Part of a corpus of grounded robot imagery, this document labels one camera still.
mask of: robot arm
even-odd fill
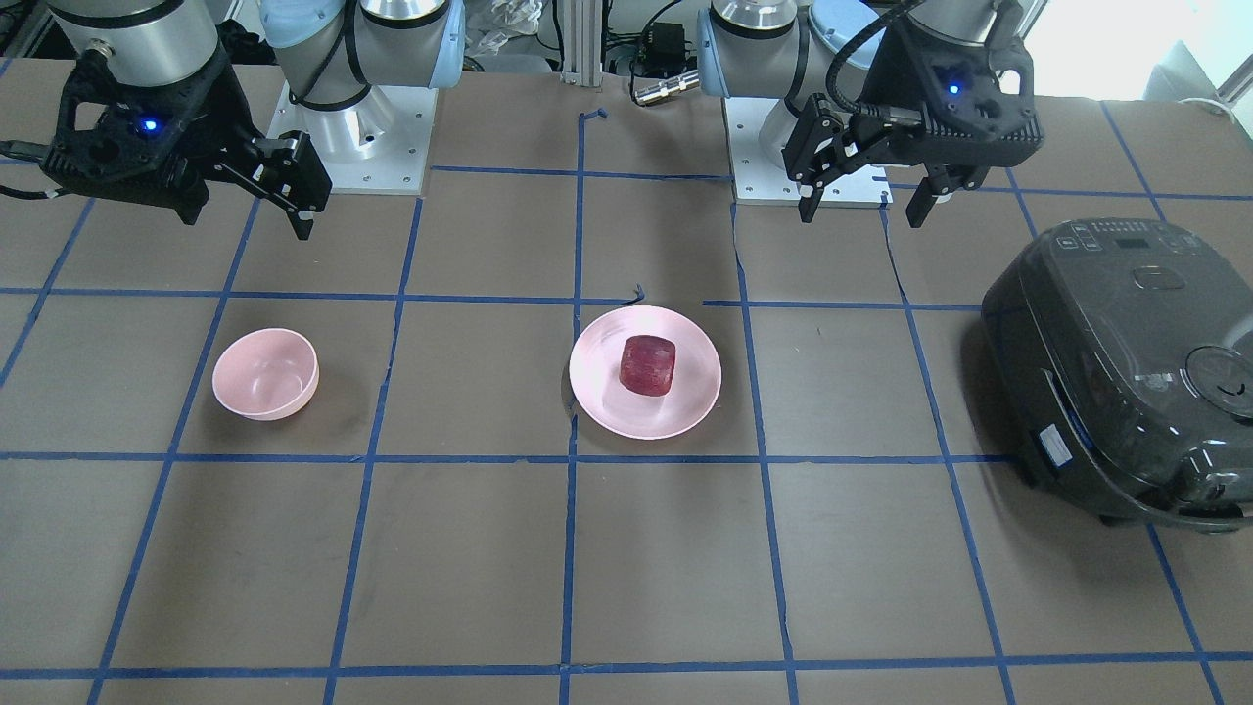
[[[205,180],[232,182],[283,208],[308,237],[330,178],[307,134],[266,139],[253,125],[203,3],[49,5],[79,50],[56,130],[49,145],[9,142],[0,152],[38,162],[69,192],[172,208],[187,224],[208,200]]]
[[[802,11],[793,0],[714,3],[700,18],[700,85],[787,100],[797,124],[783,162],[801,188],[802,220],[843,174],[925,164],[906,208],[918,227],[935,203],[979,188],[989,168],[1016,165],[1044,142],[1031,56],[1015,35],[1022,10],[1017,0],[903,0],[868,24],[867,11],[855,0],[814,0]],[[846,64],[867,69],[857,99],[843,93]],[[1019,76],[1016,93],[1001,90],[1006,71]]]
[[[323,159],[366,159],[388,143],[385,119],[362,119],[366,105],[386,116],[372,86],[451,86],[461,75],[461,0],[266,1],[293,101],[318,118],[267,139],[231,66],[234,35],[219,36],[203,0],[48,4],[79,51],[56,131],[46,145],[0,142],[0,153],[38,162],[59,192],[172,208],[187,224],[208,200],[205,180],[231,182],[308,238],[331,193]]]

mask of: pink bowl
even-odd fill
[[[231,343],[213,368],[213,396],[246,419],[272,422],[299,412],[317,389],[317,351],[303,334],[269,327]]]

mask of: black cable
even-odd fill
[[[10,188],[8,185],[0,185],[0,194],[8,195],[10,198],[20,198],[23,200],[44,200],[46,198],[56,198],[59,195],[65,195],[69,190],[64,188],[54,188],[51,190],[23,190],[20,188]]]
[[[561,19],[558,15],[561,14],[561,8],[559,8],[560,0],[553,3],[553,29],[556,30],[556,53],[560,56],[561,70],[565,70],[565,41],[561,38]]]
[[[809,65],[809,9],[801,8],[796,19],[801,44],[796,55],[796,69],[792,71],[792,85],[787,89],[787,95],[783,96],[783,106],[787,108],[788,113],[792,113],[793,118],[799,118],[801,109],[792,101],[801,93],[801,84],[804,83],[804,69]]]
[[[670,8],[678,5],[683,0],[670,0],[665,5],[662,5],[662,9],[653,13],[653,16],[649,18],[647,23],[644,23],[644,29],[639,30],[639,39],[635,40],[635,55],[630,60],[630,86],[628,88],[628,90],[630,91],[630,101],[637,105],[639,105],[639,100],[635,99],[635,60],[639,59],[639,54],[644,49],[644,38],[648,36],[648,29],[653,26],[653,23],[657,21],[657,18],[662,16],[662,13],[669,10]]]
[[[902,15],[923,3],[926,3],[926,0],[902,0],[896,5],[892,5],[892,8],[880,15],[878,19],[870,23],[861,31],[853,35],[853,38],[840,49],[836,58],[831,60],[831,66],[827,68],[827,94],[831,95],[832,100],[834,100],[836,104],[843,110],[848,113],[865,113],[882,116],[883,110],[880,105],[870,105],[860,100],[850,100],[847,95],[840,93],[840,86],[836,85],[836,78],[840,75],[840,69],[843,68],[848,56],[853,55],[853,51],[861,49],[862,44],[870,41],[870,39],[878,34],[881,29],[895,23]]]

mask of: blue tape line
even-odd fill
[[[814,463],[819,466],[942,466],[944,456],[771,456],[771,465]]]
[[[1188,612],[1188,605],[1184,604],[1183,592],[1179,590],[1179,582],[1174,577],[1174,571],[1170,570],[1170,561],[1167,560],[1167,552],[1162,548],[1162,540],[1158,538],[1158,531],[1153,525],[1146,526],[1145,530],[1148,530],[1153,552],[1158,556],[1158,563],[1162,566],[1162,575],[1165,576],[1167,585],[1170,587],[1170,596],[1179,610],[1179,619],[1183,620],[1183,626],[1188,631],[1188,641],[1192,642],[1195,657],[1200,661],[1200,671],[1205,674],[1205,682],[1209,684],[1209,694],[1214,697],[1214,705],[1223,705],[1223,694],[1218,690],[1218,681],[1214,680],[1214,670],[1209,667],[1209,659],[1200,645],[1200,636],[1197,634],[1197,625],[1193,624],[1192,615]]]
[[[56,287],[53,296],[130,296],[145,298],[218,298],[222,291],[179,288],[81,288]]]
[[[375,456],[375,463],[400,465],[509,465],[531,463],[555,466],[569,462],[569,456]]]
[[[79,213],[78,222],[74,223],[74,229],[70,230],[70,235],[65,239],[65,245],[61,247],[60,254],[58,254],[56,260],[53,262],[53,268],[48,272],[48,278],[44,279],[44,286],[40,287],[39,296],[35,298],[35,304],[30,307],[30,313],[26,314],[26,323],[21,326],[21,332],[18,333],[18,341],[14,342],[13,349],[9,351],[9,359],[5,362],[4,368],[0,368],[0,389],[4,389],[5,383],[9,382],[13,367],[18,363],[18,356],[21,354],[21,348],[26,344],[26,338],[30,337],[30,331],[34,329],[35,321],[39,319],[39,313],[44,309],[44,302],[48,301],[48,293],[53,289],[53,283],[56,280],[56,275],[61,273],[61,267],[65,265],[65,259],[70,255],[70,249],[73,249],[74,243],[78,242],[78,235],[83,232],[83,225],[86,223],[88,215],[91,214],[93,205],[95,205],[95,198],[89,198],[88,202],[83,204],[83,210]]]
[[[94,462],[155,462],[169,458],[165,453],[89,453],[76,451],[0,451],[0,461],[94,461]],[[299,456],[282,453],[174,453],[175,463],[363,463],[365,456]],[[373,457],[375,465],[565,465],[569,456],[383,456]],[[725,465],[742,466],[761,462],[759,456],[575,456],[584,465]],[[954,463],[1012,463],[1015,456],[951,456]],[[767,456],[772,466],[813,463],[824,466],[938,466],[942,456]]]
[[[590,178],[624,178],[634,180],[734,180],[730,174],[635,174],[628,172],[584,172]]]
[[[456,172],[470,174],[520,174],[520,175],[579,175],[571,169],[524,169],[515,167],[450,167],[435,164],[432,172]]]
[[[1210,651],[1209,661],[1253,661],[1249,651]],[[1109,654],[1040,654],[1005,656],[1009,666],[1073,666],[1100,664],[1194,664],[1194,651],[1149,651]],[[794,661],[625,661],[598,664],[449,664],[449,665],[377,665],[341,666],[337,677],[395,676],[553,676],[559,674],[682,674],[682,672],[778,672],[797,671],[867,671],[905,669],[970,669],[995,667],[994,656],[935,656],[906,659],[801,659]],[[0,669],[0,680],[90,680],[99,669]],[[182,667],[112,667],[105,680],[142,679],[273,679],[330,676],[326,666],[182,666]]]
[[[1154,192],[1153,195],[1170,199],[1184,199],[1184,200],[1253,200],[1253,195],[1239,195],[1239,194],[1200,194],[1200,193],[1158,193]]]
[[[591,113],[580,113],[580,118],[589,116],[608,116],[609,113],[600,115],[598,110]],[[526,169],[516,167],[452,167],[445,164],[436,164],[431,167],[434,172],[460,172],[460,173],[472,173],[472,174],[515,174],[515,175],[564,175],[564,177],[579,177],[584,178],[623,178],[623,179],[637,179],[637,180],[733,180],[730,174],[643,174],[633,172],[589,172],[579,164],[579,168],[570,169]]]
[[[1006,656],[1010,666],[1068,666],[1091,664],[1188,664],[1195,662],[1190,651],[1157,651],[1129,654],[1042,654],[1037,656]]]
[[[148,463],[164,461],[164,453],[79,453],[75,451],[0,451],[0,461],[94,461]]]
[[[455,293],[406,293],[406,301],[426,301],[436,303],[576,303],[569,296],[475,296]]]
[[[1205,651],[1210,661],[1253,661],[1253,651]]]
[[[320,301],[395,301],[395,293],[353,293],[335,291],[234,291],[232,298],[316,298]]]
[[[387,392],[391,388],[391,376],[396,367],[396,347],[400,343],[400,329],[405,319],[405,289],[408,287],[410,272],[413,268],[413,252],[417,249],[417,230],[422,222],[422,199],[413,200],[413,218],[408,228],[408,244],[405,249],[405,262],[401,267],[400,284],[392,298],[396,301],[392,313],[392,341],[387,352],[387,372],[378,386],[378,399],[375,403],[375,421],[370,428],[370,445],[366,450],[366,467],[361,473],[361,498],[357,505],[357,521],[352,530],[352,547],[348,551],[348,570],[343,579],[343,596],[340,600],[340,616],[335,627],[335,642],[331,646],[331,674],[326,679],[323,691],[325,705],[335,702],[336,670],[343,657],[343,641],[348,632],[348,615],[352,610],[352,595],[357,584],[357,566],[361,563],[361,543],[366,535],[366,516],[370,512],[370,492],[373,487],[375,462],[378,455],[378,437],[382,436],[383,414],[387,408]]]
[[[730,237],[736,240],[738,209],[730,203]],[[762,475],[762,502],[766,511],[766,538],[771,548],[771,574],[774,580],[774,606],[778,611],[779,639],[783,646],[783,660],[788,664],[796,657],[792,650],[792,636],[787,629],[787,592],[783,586],[783,563],[779,560],[778,525],[774,522],[774,492],[771,483],[771,466],[766,451],[766,421],[762,416],[762,388],[757,376],[757,349],[753,343],[753,319],[748,306],[748,277],[744,265],[736,254],[736,278],[739,287],[739,312],[744,324],[744,344],[748,358],[748,388],[753,398],[753,428],[757,433],[757,463]],[[797,687],[796,669],[788,667],[787,695],[789,705],[799,705],[801,692]]]
[[[883,225],[883,238],[887,242],[887,255],[896,272],[897,284],[900,284],[900,272],[896,268],[896,257],[892,253],[891,224],[887,218],[887,202],[880,205],[880,223]],[[992,601],[987,592],[987,582],[984,580],[984,567],[979,561],[979,547],[975,545],[975,532],[970,525],[970,516],[966,512],[966,501],[961,495],[961,485],[957,482],[957,471],[952,465],[949,452],[949,441],[944,433],[944,421],[940,418],[940,403],[936,399],[935,387],[931,383],[931,371],[927,367],[926,352],[922,349],[922,337],[918,334],[918,324],[913,316],[910,297],[901,287],[901,303],[905,304],[905,319],[910,326],[910,337],[913,341],[913,352],[918,361],[918,371],[922,373],[922,386],[927,393],[927,404],[931,408],[931,419],[936,427],[936,441],[940,445],[940,453],[944,456],[945,470],[949,472],[949,486],[952,490],[954,503],[957,507],[957,516],[961,520],[961,532],[966,540],[966,552],[970,556],[970,567],[975,574],[975,585],[979,589],[979,600],[984,607],[984,617],[987,620],[987,635],[992,642],[992,654],[996,656],[996,667],[1001,674],[1001,686],[1005,689],[1005,701],[1015,705],[1014,685],[1010,682],[1010,671],[1005,665],[1005,650],[1001,645],[1001,634],[996,626],[996,616],[992,614]]]
[[[725,298],[712,298],[700,302],[702,306],[718,306],[736,308],[744,306],[743,301],[729,301]],[[871,311],[903,311],[903,303],[890,301],[748,301],[749,308],[842,308],[842,309],[871,309]],[[911,303],[916,311],[967,311],[979,312],[977,303]]]
[[[1131,163],[1131,169],[1135,170],[1135,178],[1140,179],[1140,185],[1143,185],[1144,192],[1149,194],[1149,202],[1153,203],[1153,209],[1157,210],[1158,219],[1165,220],[1167,215],[1162,212],[1162,204],[1158,203],[1157,195],[1153,193],[1153,189],[1149,188],[1149,179],[1144,178],[1144,172],[1140,170],[1140,164],[1131,154],[1131,148],[1128,147],[1126,139],[1123,138],[1123,130],[1118,129],[1118,123],[1114,121],[1114,115],[1109,111],[1109,104],[1101,100],[1100,110],[1101,113],[1105,113],[1105,120],[1109,121],[1110,129],[1114,130],[1114,136],[1118,139],[1119,147],[1123,148],[1123,153],[1126,154],[1126,160]]]
[[[204,334],[204,343],[200,346],[200,358],[195,363],[195,372],[192,373],[192,381],[188,384],[187,394],[183,397],[183,408],[179,411],[178,422],[174,425],[174,433],[169,440],[169,448],[167,450],[165,462],[162,465],[160,476],[157,480],[157,487],[153,490],[152,502],[148,505],[148,515],[144,518],[143,531],[139,532],[139,545],[135,547],[134,557],[130,561],[130,570],[127,574],[127,582],[122,589],[122,596],[118,599],[118,610],[113,616],[113,625],[109,627],[109,637],[104,642],[104,651],[100,654],[100,674],[91,681],[91,691],[88,695],[88,705],[96,705],[100,699],[100,690],[104,687],[104,671],[109,669],[113,661],[113,651],[118,646],[118,639],[122,635],[122,622],[127,617],[127,611],[130,607],[130,596],[134,594],[135,584],[139,580],[139,569],[143,566],[144,556],[148,552],[148,542],[152,538],[153,527],[157,523],[157,512],[160,508],[160,501],[165,495],[165,486],[169,482],[170,468],[174,466],[174,455],[178,452],[178,445],[183,440],[183,430],[187,428],[187,419],[192,416],[192,403],[195,401],[195,392],[200,387],[200,379],[204,377],[204,369],[209,363],[209,351],[213,348],[213,339],[217,337],[218,327],[222,324],[222,313],[226,311],[227,292],[231,291],[231,286],[234,283],[236,274],[239,272],[239,262],[243,260],[243,252],[248,247],[248,237],[252,233],[253,222],[257,219],[257,210],[261,205],[261,200],[253,198],[252,209],[248,212],[248,219],[243,225],[243,232],[239,233],[239,243],[236,245],[234,258],[231,260],[231,269],[227,272],[226,282],[222,284],[222,291],[218,297],[217,309],[213,312],[213,319],[209,322],[209,329]]]
[[[561,662],[571,660],[574,635],[574,521],[578,501],[579,417],[570,416],[569,458],[565,476],[565,555],[561,566]]]
[[[596,108],[591,113],[579,113],[579,143],[578,143],[578,175],[575,183],[574,199],[574,311],[571,316],[571,343],[579,338],[583,319],[583,224],[584,224],[584,192],[586,185],[586,159],[588,159],[588,120],[593,118],[608,119],[609,113],[604,108]],[[570,664],[570,654],[574,640],[574,523],[578,500],[579,465],[579,417],[570,416],[570,440],[566,445],[566,478],[565,478],[565,552],[561,563],[561,664]],[[558,687],[558,705],[570,705],[570,674],[563,669]]]
[[[757,463],[757,456],[579,456],[578,461],[584,465],[748,465]]]
[[[912,183],[891,183],[892,188],[913,189]],[[1025,185],[981,185],[979,190],[989,193],[1031,193],[1037,195],[1080,195],[1093,198],[1148,198],[1143,190],[1088,190],[1076,188],[1034,188]],[[1179,200],[1253,200],[1253,195],[1242,193],[1160,193],[1154,190],[1153,197],[1158,199],[1170,198]]]
[[[352,465],[363,456],[289,456],[267,453],[175,453],[175,463],[302,463],[309,466]]]
[[[1035,220],[1031,219],[1031,210],[1026,207],[1026,198],[1022,197],[1022,189],[1019,188],[1017,179],[1014,178],[1014,169],[1006,167],[1005,175],[1009,177],[1010,187],[1014,189],[1014,197],[1017,198],[1019,208],[1022,210],[1022,218],[1026,220],[1026,229],[1031,233],[1031,239],[1036,239],[1040,237],[1040,233],[1035,229]]]

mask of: metal base plate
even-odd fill
[[[408,145],[360,162],[323,162],[331,175],[331,193],[421,195],[439,90],[400,85],[380,85],[376,89],[383,91],[403,120],[402,129],[408,134]],[[267,136],[303,129],[298,110],[304,108],[292,105],[288,95],[289,89],[284,83]]]
[[[774,104],[774,98],[727,98],[727,142],[736,175],[736,202],[758,205],[794,205],[799,199],[796,182],[776,167],[762,150],[757,134]],[[823,207],[877,208],[892,189],[882,167],[863,167],[842,175],[822,193]]]

